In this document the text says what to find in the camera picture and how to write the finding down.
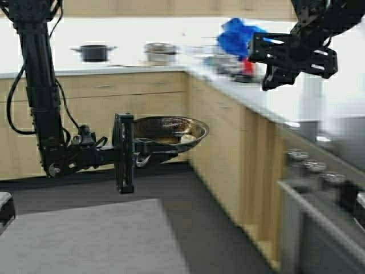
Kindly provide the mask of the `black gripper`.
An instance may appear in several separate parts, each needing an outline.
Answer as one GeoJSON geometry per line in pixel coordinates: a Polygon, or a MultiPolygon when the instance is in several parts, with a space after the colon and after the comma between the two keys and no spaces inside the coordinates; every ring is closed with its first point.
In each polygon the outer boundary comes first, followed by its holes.
{"type": "Polygon", "coordinates": [[[290,34],[256,32],[248,45],[248,60],[267,64],[264,91],[292,85],[302,72],[329,79],[338,72],[338,59],[327,40],[328,32],[320,29],[294,28],[290,34]]]}

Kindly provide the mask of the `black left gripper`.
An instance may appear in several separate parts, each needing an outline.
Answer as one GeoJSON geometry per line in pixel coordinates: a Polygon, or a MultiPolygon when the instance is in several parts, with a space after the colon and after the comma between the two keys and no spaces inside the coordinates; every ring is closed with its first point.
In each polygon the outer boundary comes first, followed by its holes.
{"type": "Polygon", "coordinates": [[[178,150],[170,145],[151,139],[133,141],[134,116],[130,113],[115,114],[112,145],[107,146],[107,138],[96,140],[96,134],[88,125],[81,125],[78,134],[66,145],[64,141],[49,138],[40,145],[42,167],[50,178],[74,174],[80,170],[114,163],[116,148],[118,158],[114,164],[116,188],[120,194],[131,194],[135,188],[133,175],[135,168],[157,165],[178,155],[178,150]]]}

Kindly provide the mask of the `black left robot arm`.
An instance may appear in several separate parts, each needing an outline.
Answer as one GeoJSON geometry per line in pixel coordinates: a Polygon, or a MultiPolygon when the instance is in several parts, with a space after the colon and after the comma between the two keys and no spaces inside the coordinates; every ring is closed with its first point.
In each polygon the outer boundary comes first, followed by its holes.
{"type": "MultiPolygon", "coordinates": [[[[329,48],[335,34],[338,1],[294,1],[298,17],[288,34],[254,33],[248,45],[251,62],[267,66],[262,88],[293,84],[301,72],[329,78],[337,72],[336,53],[329,48]]],[[[21,43],[27,100],[38,141],[41,165],[54,178],[113,164],[116,188],[134,191],[133,168],[150,159],[162,163],[191,150],[208,136],[208,126],[182,116],[116,114],[111,145],[97,139],[86,125],[70,136],[60,117],[63,89],[55,77],[47,24],[63,7],[62,1],[2,1],[1,10],[13,23],[21,43]]]]}

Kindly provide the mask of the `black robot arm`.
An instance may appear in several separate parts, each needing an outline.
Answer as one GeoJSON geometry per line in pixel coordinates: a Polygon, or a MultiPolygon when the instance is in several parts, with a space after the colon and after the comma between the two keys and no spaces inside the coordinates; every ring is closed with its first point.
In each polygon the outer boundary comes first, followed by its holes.
{"type": "Polygon", "coordinates": [[[358,25],[364,1],[293,1],[297,22],[289,33],[255,32],[248,60],[266,65],[264,91],[293,85],[300,73],[331,78],[338,72],[333,37],[358,25]]]}

